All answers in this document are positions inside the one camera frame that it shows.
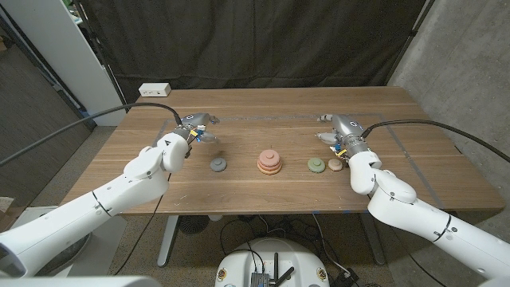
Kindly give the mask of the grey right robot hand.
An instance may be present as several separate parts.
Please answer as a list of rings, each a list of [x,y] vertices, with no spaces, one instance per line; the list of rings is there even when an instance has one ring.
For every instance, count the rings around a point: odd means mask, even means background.
[[[316,137],[327,144],[336,156],[350,158],[357,153],[370,151],[362,137],[362,126],[349,116],[324,114],[318,121],[331,122],[331,132],[318,132]]]

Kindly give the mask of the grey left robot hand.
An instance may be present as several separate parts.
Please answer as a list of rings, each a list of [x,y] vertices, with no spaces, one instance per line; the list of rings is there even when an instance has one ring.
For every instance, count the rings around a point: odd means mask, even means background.
[[[178,124],[174,130],[174,133],[183,137],[188,144],[194,141],[212,143],[218,141],[218,138],[206,130],[207,125],[219,123],[220,120],[209,113],[195,113],[184,116],[181,119],[181,124]]]

